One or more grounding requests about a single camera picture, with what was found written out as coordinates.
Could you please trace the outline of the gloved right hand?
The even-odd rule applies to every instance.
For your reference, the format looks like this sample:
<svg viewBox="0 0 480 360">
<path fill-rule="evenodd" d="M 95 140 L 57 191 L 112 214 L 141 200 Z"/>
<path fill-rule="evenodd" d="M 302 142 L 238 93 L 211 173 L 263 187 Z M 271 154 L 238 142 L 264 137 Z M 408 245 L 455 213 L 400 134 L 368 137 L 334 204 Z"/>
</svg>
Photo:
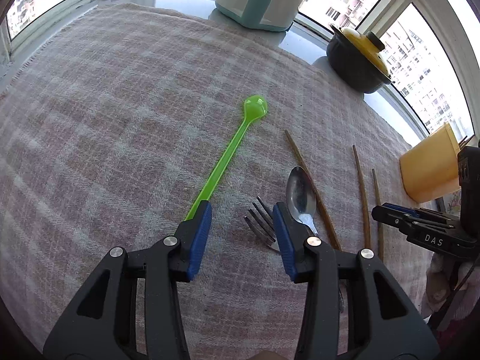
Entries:
<svg viewBox="0 0 480 360">
<path fill-rule="evenodd" d="M 462 262 L 434 253 L 426 271 L 426 288 L 421 302 L 421 316 L 436 316 L 448 297 L 458 289 L 444 317 L 433 330 L 443 332 L 452 321 L 467 318 L 479 301 L 479 260 Z"/>
</svg>

